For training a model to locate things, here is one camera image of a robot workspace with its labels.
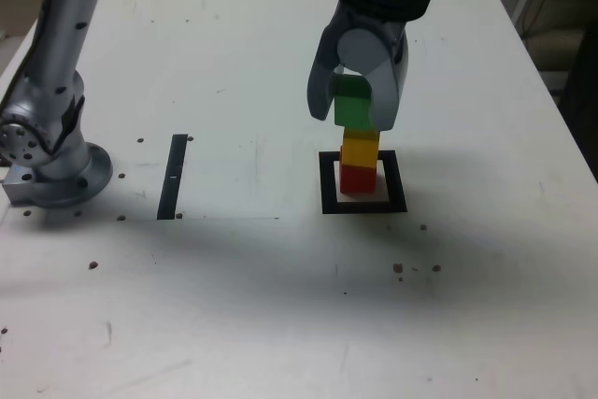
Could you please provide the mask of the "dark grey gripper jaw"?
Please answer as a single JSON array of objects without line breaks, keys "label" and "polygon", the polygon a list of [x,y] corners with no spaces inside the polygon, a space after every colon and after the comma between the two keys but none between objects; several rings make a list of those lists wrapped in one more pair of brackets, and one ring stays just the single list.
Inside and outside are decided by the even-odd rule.
[{"label": "dark grey gripper jaw", "polygon": [[339,0],[330,23],[323,29],[311,67],[306,98],[311,116],[324,121],[329,113],[336,78],[343,73],[344,65],[338,55],[340,38],[351,26],[350,12]]}]

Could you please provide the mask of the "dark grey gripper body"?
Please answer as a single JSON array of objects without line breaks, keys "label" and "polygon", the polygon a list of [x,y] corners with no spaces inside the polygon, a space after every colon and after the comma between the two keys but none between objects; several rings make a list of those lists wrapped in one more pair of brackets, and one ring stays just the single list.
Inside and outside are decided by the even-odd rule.
[{"label": "dark grey gripper body", "polygon": [[380,40],[401,40],[405,35],[404,22],[386,21],[368,16],[349,4],[345,4],[344,9],[349,23],[345,35],[351,36],[352,39],[373,35]]}]

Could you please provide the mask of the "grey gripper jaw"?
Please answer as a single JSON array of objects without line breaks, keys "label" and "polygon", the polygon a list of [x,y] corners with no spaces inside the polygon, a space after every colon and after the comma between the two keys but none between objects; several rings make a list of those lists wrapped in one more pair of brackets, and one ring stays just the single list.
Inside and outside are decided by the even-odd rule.
[{"label": "grey gripper jaw", "polygon": [[353,28],[337,44],[340,63],[362,75],[371,90],[370,123],[378,131],[395,124],[408,67],[404,27]]}]

